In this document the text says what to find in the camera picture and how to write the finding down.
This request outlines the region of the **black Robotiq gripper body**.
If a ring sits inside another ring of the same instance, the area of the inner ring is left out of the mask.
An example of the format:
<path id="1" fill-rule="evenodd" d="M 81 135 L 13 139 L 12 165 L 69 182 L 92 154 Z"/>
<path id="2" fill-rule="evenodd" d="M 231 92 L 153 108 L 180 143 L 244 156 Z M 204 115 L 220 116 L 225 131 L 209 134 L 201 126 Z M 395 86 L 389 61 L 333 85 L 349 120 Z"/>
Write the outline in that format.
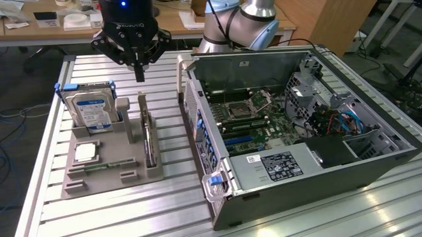
<path id="1" fill-rule="evenodd" d="M 136 58 L 149 45 L 157 31 L 150 0 L 101 0 L 102 32 L 122 49 L 128 58 Z"/>

